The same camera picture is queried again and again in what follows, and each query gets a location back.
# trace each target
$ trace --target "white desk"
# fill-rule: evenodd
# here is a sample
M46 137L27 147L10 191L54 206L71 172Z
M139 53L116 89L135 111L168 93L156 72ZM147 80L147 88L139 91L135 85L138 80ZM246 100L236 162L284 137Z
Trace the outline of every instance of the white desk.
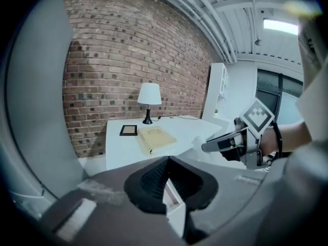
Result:
M162 156L177 156L193 147L192 141L197 136L205 139L214 135L221 129L207 121L196 119L193 116L162 117L159 121L153 121L151 125L142 123L142 118L109 120L106 131L106 168L116 169L146 159ZM136 136L120 136L123 125L137 125L137 128L160 126L166 132L177 139L177 146L172 150L156 155L146 155L141 151Z

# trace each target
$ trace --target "black and white square marker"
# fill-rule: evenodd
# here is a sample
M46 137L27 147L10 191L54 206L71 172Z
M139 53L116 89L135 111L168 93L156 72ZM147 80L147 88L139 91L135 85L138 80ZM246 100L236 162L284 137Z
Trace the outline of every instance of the black and white square marker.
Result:
M261 135L274 119L272 112L258 99L240 117L257 135Z

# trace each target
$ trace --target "fluorescent light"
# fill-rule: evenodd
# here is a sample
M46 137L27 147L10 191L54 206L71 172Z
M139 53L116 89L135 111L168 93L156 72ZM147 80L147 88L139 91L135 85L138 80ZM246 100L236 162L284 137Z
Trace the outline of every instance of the fluorescent light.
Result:
M279 30L282 32L298 35L298 26L285 22L264 19L264 28Z

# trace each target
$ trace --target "white ceiling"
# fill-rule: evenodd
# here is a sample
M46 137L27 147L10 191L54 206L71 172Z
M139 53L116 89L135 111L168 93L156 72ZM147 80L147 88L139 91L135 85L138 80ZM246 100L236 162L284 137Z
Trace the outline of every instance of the white ceiling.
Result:
M263 29L264 18L297 24L283 10L290 0L168 1L201 28L226 63L254 60L302 72L297 36Z

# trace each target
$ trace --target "white bookshelf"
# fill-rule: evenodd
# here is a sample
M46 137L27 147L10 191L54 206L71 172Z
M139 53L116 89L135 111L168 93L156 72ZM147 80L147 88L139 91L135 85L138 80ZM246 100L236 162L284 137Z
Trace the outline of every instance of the white bookshelf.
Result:
M216 137L230 132L233 120L225 115L227 96L229 93L229 74L223 63L213 63L207 91L203 116L201 119L222 127Z

